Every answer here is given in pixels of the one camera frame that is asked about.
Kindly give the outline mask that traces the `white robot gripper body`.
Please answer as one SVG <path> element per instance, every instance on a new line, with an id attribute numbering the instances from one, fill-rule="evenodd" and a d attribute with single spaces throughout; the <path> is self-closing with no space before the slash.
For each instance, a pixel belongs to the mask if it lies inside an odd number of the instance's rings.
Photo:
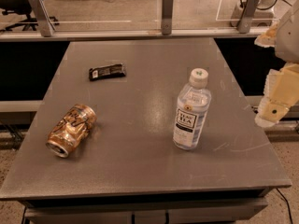
<path id="1" fill-rule="evenodd" d="M 276 38 L 276 56 L 289 63 L 299 63 L 299 8 L 291 7 L 281 18 Z"/>

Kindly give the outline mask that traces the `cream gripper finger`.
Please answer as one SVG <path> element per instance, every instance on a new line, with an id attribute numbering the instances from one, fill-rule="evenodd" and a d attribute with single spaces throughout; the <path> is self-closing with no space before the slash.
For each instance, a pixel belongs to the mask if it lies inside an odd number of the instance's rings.
<path id="1" fill-rule="evenodd" d="M 255 123 L 262 128 L 276 125 L 298 101 L 299 64 L 286 63 L 279 70 L 270 69 Z"/>
<path id="2" fill-rule="evenodd" d="M 276 45 L 277 30 L 277 23 L 271 25 L 266 32 L 257 36 L 254 44 L 262 48 L 273 48 Z"/>

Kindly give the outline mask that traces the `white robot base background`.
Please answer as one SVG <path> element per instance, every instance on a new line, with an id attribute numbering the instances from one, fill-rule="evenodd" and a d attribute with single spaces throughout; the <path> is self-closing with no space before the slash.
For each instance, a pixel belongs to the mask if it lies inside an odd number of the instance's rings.
<path id="1" fill-rule="evenodd" d="M 253 26 L 270 26 L 275 17 L 274 6 L 278 0 L 259 0 L 254 16 Z M 243 8 L 245 7 L 246 0 L 240 0 L 236 3 L 235 9 L 231 17 L 231 26 L 236 27 L 241 18 Z"/>

